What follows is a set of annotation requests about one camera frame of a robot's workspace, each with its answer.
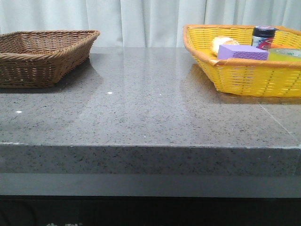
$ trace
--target yellow container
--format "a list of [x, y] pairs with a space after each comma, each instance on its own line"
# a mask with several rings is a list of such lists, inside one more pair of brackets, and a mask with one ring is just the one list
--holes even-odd
[[[301, 32], [283, 26], [273, 43], [301, 48]], [[301, 97], [301, 62], [229, 58], [218, 60], [210, 50], [214, 37], [225, 35], [241, 45], [252, 42], [253, 25], [187, 24], [183, 30], [186, 49], [218, 91], [242, 96]]]

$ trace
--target black lid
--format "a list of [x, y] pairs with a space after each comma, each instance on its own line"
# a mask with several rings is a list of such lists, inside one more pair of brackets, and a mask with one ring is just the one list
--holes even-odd
[[278, 29], [272, 26], [256, 26], [253, 30], [253, 36], [257, 37], [274, 37]]

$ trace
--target white curtain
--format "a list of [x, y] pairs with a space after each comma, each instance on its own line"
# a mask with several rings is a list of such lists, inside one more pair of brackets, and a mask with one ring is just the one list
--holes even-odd
[[301, 30], [301, 0], [0, 0], [0, 33], [96, 29], [99, 47], [183, 47], [185, 24]]

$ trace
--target purple sponge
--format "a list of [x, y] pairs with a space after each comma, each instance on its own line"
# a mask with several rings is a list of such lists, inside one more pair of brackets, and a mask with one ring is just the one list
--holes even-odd
[[269, 52], [247, 45], [220, 45], [217, 58], [244, 58], [254, 60], [267, 60]]

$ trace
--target gray granite countertop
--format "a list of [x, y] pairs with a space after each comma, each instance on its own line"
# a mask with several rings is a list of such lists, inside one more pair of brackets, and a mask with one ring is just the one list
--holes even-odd
[[0, 104], [1, 173], [301, 174], [301, 99], [219, 93], [183, 48], [93, 48]]

